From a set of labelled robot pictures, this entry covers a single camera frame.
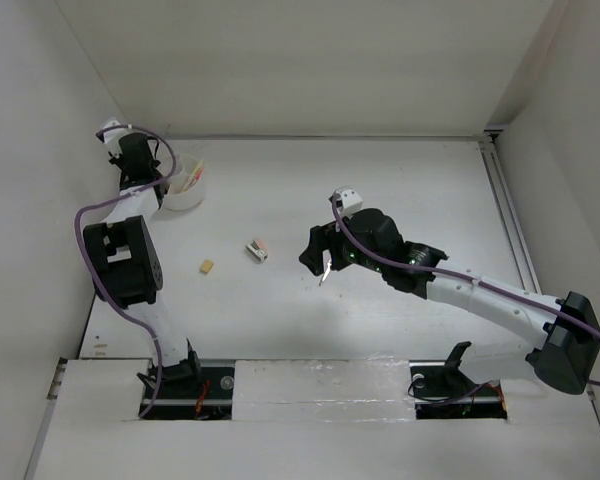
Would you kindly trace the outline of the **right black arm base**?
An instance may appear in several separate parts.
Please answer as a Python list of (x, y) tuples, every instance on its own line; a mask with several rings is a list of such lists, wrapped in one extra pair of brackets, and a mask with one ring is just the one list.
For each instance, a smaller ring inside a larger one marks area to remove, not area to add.
[(409, 362), (407, 395), (417, 420), (508, 419), (501, 383), (474, 383), (460, 371), (470, 346), (456, 344), (444, 360)]

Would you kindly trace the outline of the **black handled scissors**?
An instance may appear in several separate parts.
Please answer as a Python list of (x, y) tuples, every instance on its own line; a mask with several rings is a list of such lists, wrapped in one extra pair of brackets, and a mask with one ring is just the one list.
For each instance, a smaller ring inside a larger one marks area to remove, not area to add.
[(331, 273), (331, 267), (332, 267), (332, 261), (331, 259), (329, 259), (326, 263), (326, 266), (324, 268), (324, 272), (322, 273), (320, 280), (319, 280), (319, 286), (324, 285), (324, 283), (326, 282), (329, 274)]

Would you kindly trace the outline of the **tan eraser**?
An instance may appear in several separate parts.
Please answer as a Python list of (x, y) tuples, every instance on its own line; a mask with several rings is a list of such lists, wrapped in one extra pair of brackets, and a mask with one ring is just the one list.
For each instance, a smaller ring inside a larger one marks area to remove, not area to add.
[(204, 260), (202, 262), (202, 264), (200, 265), (200, 267), (199, 267), (199, 271), (202, 274), (207, 275), (212, 270), (213, 267), (214, 267), (214, 262), (213, 261), (211, 261), (211, 260)]

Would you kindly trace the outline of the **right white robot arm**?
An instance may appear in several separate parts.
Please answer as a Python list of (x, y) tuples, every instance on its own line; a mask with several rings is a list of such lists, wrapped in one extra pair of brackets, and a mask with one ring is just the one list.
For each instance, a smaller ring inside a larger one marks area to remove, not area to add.
[(516, 336), (512, 345), (456, 343), (443, 364), (422, 376), (423, 389), (452, 397), (493, 381), (537, 379), (580, 395), (593, 383), (600, 329), (588, 298), (539, 295), (454, 270), (444, 251), (405, 240), (379, 209), (338, 212), (332, 222), (312, 227), (299, 261), (316, 277), (363, 267), (401, 293), (456, 307)]

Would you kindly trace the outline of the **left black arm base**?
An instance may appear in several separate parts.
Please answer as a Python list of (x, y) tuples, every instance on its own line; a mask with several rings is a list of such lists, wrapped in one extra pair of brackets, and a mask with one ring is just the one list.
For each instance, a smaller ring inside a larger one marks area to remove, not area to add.
[(205, 360), (202, 379), (176, 386), (163, 383), (143, 420), (228, 421), (232, 419), (235, 386), (233, 361)]

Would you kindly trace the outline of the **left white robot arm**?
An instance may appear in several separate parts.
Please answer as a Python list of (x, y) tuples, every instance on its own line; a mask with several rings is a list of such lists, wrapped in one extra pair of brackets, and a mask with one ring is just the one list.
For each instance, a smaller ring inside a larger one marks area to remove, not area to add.
[(163, 204), (167, 185), (149, 143), (160, 139), (146, 130), (109, 125), (98, 133), (109, 162), (120, 170), (119, 197), (101, 222), (80, 226), (80, 248), (87, 258), (96, 293), (128, 322), (143, 328), (154, 345), (153, 365), (139, 378), (181, 396), (196, 394), (203, 373), (196, 352), (175, 324), (159, 292), (162, 267), (148, 224)]

